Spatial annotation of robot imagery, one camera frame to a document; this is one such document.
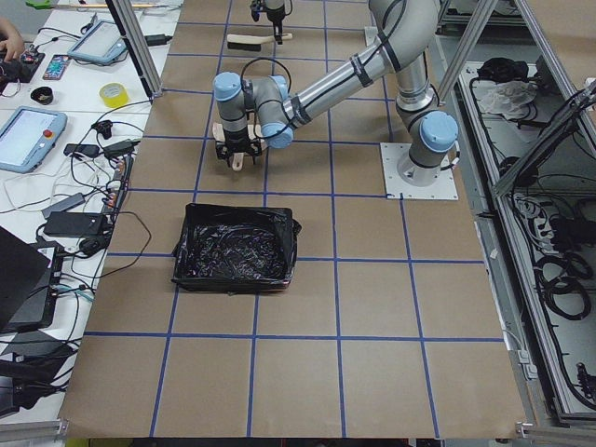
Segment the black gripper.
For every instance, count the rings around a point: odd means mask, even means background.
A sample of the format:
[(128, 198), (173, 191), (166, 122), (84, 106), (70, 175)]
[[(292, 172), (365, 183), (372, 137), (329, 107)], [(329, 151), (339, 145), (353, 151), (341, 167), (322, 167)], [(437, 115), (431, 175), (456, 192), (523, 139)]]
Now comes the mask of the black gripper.
[(282, 22), (290, 10), (286, 6), (285, 0), (251, 0), (251, 17), (253, 21), (259, 21), (262, 14), (273, 23), (274, 37), (277, 44), (283, 44), (283, 25)]
[(215, 140), (217, 158), (224, 160), (228, 168), (242, 167), (247, 156), (251, 158), (252, 165), (256, 166), (258, 156), (261, 155), (261, 143), (257, 138), (251, 138), (246, 130), (224, 130)]

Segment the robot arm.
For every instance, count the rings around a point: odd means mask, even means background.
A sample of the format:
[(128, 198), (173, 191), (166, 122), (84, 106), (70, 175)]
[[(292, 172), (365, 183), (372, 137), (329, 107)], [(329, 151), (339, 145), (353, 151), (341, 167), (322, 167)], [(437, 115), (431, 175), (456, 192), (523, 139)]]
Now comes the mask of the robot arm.
[(283, 44), (283, 21), (293, 12), (292, 1), (285, 0), (252, 0), (250, 4), (251, 18), (258, 22), (265, 14), (272, 23), (275, 42)]
[(231, 163), (236, 155), (257, 157), (262, 148), (289, 146), (293, 132), (376, 80), (397, 77), (396, 108), (412, 144), (399, 162), (408, 183), (434, 182), (458, 137), (456, 121), (437, 107), (425, 51), (439, 21), (437, 1), (371, 1), (377, 27), (372, 43), (303, 90), (291, 94), (281, 75), (247, 79), (219, 73), (213, 80), (221, 136), (217, 156)]

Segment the person hand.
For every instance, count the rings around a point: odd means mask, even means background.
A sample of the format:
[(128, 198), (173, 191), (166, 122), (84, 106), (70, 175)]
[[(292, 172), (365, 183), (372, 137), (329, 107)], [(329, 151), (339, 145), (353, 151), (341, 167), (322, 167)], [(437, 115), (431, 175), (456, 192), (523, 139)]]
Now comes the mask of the person hand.
[(25, 50), (19, 30), (7, 18), (0, 18), (1, 49), (5, 51), (4, 61), (17, 60)]

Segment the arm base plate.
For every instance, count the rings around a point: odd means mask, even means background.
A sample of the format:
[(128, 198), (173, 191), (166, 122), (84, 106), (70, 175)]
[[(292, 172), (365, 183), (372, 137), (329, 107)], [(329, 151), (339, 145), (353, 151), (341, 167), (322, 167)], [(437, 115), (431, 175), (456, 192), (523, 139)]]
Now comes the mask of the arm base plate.
[(421, 168), (410, 159), (410, 147), (409, 143), (380, 143), (386, 198), (456, 201), (449, 157), (444, 156), (439, 167)]

